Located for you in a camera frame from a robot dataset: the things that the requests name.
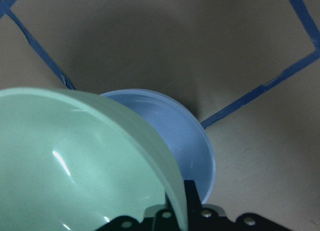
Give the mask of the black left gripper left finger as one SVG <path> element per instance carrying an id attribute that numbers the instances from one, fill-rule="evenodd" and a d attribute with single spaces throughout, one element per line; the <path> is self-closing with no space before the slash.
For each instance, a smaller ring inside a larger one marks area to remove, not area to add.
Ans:
<path id="1" fill-rule="evenodd" d="M 175 213 L 160 210 L 154 217 L 146 217 L 138 222 L 131 216 L 119 216 L 99 227 L 97 231 L 174 231 Z"/>

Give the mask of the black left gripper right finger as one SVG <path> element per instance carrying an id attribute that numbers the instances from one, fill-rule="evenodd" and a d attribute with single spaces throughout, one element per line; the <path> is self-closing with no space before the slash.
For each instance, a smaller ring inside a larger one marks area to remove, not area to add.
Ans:
<path id="1" fill-rule="evenodd" d="M 187 211 L 189 214 L 196 214 L 202 208 L 196 184 L 193 180 L 184 180 Z"/>

